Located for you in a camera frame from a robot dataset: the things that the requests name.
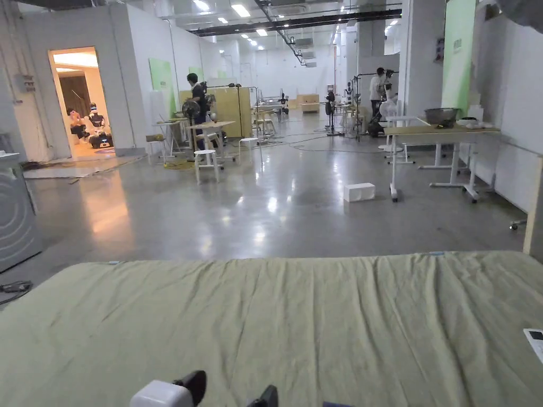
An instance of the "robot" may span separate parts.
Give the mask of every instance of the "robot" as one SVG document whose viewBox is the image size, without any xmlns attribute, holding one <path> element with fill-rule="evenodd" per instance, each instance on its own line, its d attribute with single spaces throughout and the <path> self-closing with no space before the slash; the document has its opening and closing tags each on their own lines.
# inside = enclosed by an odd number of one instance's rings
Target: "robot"
<svg viewBox="0 0 543 407">
<path fill-rule="evenodd" d="M 173 383 L 153 380 L 130 400 L 130 407 L 196 407 L 204 399 L 207 375 L 196 370 Z M 268 386 L 264 393 L 247 407 L 279 407 L 275 386 Z"/>
<path fill-rule="evenodd" d="M 106 125 L 104 116 L 98 113 L 96 103 L 91 103 L 91 114 L 88 116 L 88 120 L 86 131 L 90 134 L 89 143 L 92 148 L 113 147 L 111 129 Z"/>
</svg>

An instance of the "doorway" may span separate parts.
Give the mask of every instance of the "doorway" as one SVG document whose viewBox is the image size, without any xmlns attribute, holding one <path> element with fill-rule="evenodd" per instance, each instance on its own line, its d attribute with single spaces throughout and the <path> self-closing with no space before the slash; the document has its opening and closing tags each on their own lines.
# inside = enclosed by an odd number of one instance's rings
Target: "doorway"
<svg viewBox="0 0 543 407">
<path fill-rule="evenodd" d="M 94 47 L 49 52 L 71 159 L 115 157 L 115 143 Z"/>
</svg>

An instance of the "white box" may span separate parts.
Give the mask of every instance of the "white box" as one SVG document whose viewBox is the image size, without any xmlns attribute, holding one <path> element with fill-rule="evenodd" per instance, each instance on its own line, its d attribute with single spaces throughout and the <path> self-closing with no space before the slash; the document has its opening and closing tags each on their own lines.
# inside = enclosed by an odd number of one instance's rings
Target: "white box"
<svg viewBox="0 0 543 407">
<path fill-rule="evenodd" d="M 370 183 L 345 185 L 343 199 L 347 202 L 365 201 L 375 198 L 375 185 Z"/>
</svg>

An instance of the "white robot part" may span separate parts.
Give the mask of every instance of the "white robot part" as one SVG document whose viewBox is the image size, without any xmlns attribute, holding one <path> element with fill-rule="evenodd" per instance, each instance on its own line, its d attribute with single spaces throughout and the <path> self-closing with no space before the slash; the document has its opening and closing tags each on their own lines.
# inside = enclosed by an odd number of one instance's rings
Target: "white robot part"
<svg viewBox="0 0 543 407">
<path fill-rule="evenodd" d="M 153 380 L 132 397 L 130 407 L 194 407 L 194 404 L 185 387 Z"/>
</svg>

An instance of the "mattress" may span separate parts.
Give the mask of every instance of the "mattress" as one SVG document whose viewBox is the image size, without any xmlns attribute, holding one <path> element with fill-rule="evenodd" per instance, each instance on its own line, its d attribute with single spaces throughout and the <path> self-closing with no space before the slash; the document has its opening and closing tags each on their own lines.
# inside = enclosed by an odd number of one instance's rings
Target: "mattress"
<svg viewBox="0 0 543 407">
<path fill-rule="evenodd" d="M 543 405 L 543 266 L 516 252 L 79 264 L 0 326 L 3 407 L 128 406 L 196 369 L 204 406 Z"/>
</svg>

